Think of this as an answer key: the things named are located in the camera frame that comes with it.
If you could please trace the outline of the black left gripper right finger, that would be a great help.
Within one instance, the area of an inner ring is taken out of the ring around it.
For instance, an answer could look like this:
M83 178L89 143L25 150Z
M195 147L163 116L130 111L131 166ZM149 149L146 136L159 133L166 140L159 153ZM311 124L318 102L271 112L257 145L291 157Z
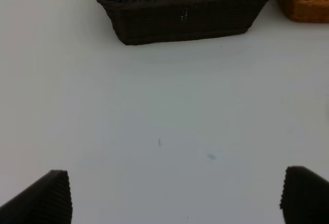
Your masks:
M285 223L328 223L328 180L304 166L289 166L280 209Z

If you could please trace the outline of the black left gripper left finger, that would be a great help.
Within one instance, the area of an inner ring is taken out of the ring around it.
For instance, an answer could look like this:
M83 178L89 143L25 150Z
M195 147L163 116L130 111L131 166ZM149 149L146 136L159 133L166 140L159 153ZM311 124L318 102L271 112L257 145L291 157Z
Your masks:
M68 172L51 170L1 206L1 223L71 223Z

